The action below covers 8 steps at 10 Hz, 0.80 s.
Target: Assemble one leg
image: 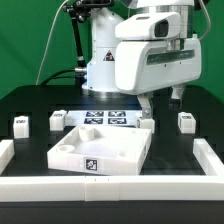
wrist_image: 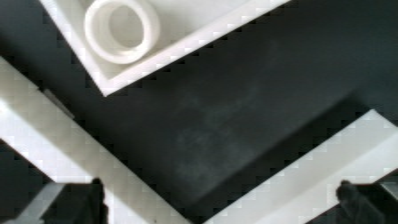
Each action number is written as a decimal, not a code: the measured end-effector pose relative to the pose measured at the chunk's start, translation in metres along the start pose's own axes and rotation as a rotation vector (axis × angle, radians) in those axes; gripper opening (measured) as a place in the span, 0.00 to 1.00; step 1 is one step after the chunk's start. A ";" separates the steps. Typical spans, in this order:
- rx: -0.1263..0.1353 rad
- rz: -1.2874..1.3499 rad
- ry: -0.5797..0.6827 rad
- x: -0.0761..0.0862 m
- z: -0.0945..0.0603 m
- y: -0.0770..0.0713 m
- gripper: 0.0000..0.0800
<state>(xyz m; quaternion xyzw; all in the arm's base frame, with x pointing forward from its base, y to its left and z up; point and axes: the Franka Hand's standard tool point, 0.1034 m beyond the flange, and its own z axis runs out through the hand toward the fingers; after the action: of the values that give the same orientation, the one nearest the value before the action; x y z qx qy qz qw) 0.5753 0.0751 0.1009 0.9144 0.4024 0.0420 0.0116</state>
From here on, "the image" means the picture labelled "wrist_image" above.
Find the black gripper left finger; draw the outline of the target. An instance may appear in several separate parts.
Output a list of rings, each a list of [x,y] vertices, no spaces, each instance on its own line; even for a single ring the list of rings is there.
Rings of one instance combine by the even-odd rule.
[[[48,183],[11,224],[109,224],[102,180]]]

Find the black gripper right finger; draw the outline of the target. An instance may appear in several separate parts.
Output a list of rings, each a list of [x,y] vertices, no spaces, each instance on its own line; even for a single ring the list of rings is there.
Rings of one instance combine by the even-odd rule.
[[[336,191],[345,224],[398,224],[398,183],[354,184]]]

